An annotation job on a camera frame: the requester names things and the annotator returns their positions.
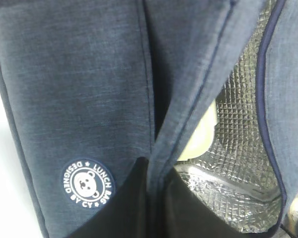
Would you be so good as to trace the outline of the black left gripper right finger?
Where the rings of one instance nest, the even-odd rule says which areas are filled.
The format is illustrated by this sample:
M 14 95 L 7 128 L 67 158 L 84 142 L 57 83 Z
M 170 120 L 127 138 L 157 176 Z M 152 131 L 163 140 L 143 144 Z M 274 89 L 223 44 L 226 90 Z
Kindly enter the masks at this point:
M 165 178 L 165 238 L 269 238 L 271 232 L 242 234 L 216 216 L 172 169 Z

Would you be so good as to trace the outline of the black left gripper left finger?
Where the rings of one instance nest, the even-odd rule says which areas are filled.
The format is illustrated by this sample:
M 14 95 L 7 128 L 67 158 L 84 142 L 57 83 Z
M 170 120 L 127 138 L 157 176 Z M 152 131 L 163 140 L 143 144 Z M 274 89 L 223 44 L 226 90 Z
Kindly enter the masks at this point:
M 70 238 L 145 238 L 147 236 L 147 168 L 137 158 L 125 183 L 96 215 Z

